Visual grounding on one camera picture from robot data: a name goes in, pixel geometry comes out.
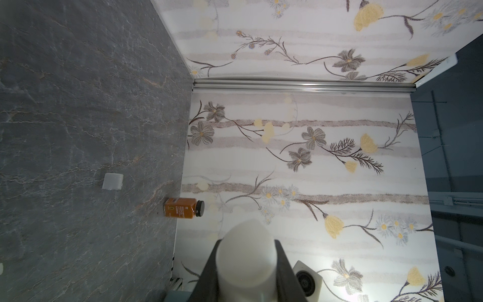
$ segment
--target white block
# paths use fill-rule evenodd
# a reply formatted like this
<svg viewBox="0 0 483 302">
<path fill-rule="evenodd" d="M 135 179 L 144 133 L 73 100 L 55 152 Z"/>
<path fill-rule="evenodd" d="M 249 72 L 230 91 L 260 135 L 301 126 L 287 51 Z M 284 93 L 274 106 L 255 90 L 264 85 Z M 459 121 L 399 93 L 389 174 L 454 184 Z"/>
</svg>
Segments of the white block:
<svg viewBox="0 0 483 302">
<path fill-rule="evenodd" d="M 104 190 L 120 190 L 122 188 L 123 174 L 118 173 L 106 173 L 104 176 L 104 183 L 102 188 Z"/>
</svg>

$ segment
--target white rounded object in gripper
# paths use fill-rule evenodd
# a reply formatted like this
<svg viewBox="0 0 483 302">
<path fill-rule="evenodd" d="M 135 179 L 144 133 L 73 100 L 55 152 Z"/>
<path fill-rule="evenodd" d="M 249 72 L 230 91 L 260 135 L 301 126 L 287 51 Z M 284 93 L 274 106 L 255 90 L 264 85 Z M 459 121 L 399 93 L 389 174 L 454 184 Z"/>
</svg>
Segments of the white rounded object in gripper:
<svg viewBox="0 0 483 302">
<path fill-rule="evenodd" d="M 102 184 L 102 188 L 104 190 L 120 190 L 122 188 L 123 179 L 124 174 L 106 173 L 106 175 L 104 175 L 104 183 Z"/>
<path fill-rule="evenodd" d="M 221 301 L 272 301 L 276 294 L 275 240 L 255 219 L 233 227 L 216 251 Z"/>
</svg>

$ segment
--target orange spice bottle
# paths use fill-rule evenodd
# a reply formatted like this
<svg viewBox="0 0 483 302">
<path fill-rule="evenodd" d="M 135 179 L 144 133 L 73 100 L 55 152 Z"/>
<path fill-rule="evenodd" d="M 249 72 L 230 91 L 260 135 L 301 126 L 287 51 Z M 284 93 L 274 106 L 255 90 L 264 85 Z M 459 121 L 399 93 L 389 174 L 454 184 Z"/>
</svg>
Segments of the orange spice bottle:
<svg viewBox="0 0 483 302">
<path fill-rule="evenodd" d="M 174 218 L 200 217 L 205 212 L 205 202 L 195 198 L 169 198 L 164 203 L 164 216 Z"/>
</svg>

